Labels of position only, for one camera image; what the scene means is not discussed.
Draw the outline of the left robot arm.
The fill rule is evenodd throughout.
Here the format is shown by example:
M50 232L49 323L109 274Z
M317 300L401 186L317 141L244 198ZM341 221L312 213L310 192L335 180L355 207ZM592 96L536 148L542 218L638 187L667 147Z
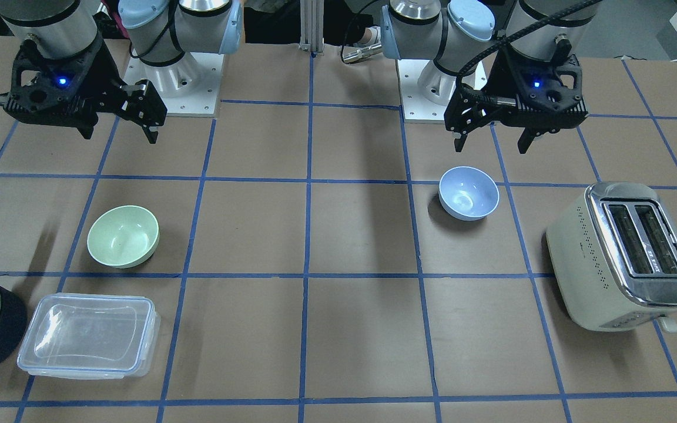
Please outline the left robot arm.
M453 80L443 121L462 152L492 123L522 129L518 150L588 117L576 46L599 1L389 1L381 44L390 59L421 59Z

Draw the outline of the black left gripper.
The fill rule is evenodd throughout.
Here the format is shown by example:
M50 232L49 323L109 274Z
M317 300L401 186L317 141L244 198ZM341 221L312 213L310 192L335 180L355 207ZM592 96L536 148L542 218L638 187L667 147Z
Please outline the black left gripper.
M514 50L500 50L481 89L460 81L444 111L444 126L462 152L470 132L502 123L521 128L521 155L545 134L577 128L589 115L581 91L581 66L575 55L559 64L533 60Z

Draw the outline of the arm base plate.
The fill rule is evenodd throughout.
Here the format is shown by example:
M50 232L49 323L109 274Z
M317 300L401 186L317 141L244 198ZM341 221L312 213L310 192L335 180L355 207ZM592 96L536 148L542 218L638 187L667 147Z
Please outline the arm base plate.
M397 60L397 73L405 122L443 124L455 77L441 72L430 60Z
M164 67L131 58L125 80L151 81L166 105L169 117L214 118L226 58L226 55L215 53L186 53L180 61Z

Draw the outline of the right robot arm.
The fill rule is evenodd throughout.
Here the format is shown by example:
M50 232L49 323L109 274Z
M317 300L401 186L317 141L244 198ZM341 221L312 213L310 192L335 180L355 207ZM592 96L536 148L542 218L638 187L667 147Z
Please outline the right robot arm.
M116 10L131 57L148 70L132 83L80 1L0 1L0 16L21 41L0 108L24 124L77 129L84 139L100 113L112 113L153 144L166 122L164 95L199 83L194 53L229 55L241 42L239 1L120 1Z

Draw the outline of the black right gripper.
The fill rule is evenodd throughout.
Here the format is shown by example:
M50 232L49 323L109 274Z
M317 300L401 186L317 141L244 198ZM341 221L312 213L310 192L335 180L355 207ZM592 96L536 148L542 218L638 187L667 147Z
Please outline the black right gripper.
M151 145L167 117L151 81L124 82L99 33L85 49L61 59L43 56L32 39L22 41L0 107L19 123L69 127L84 139L91 139L99 113L113 113L140 126Z

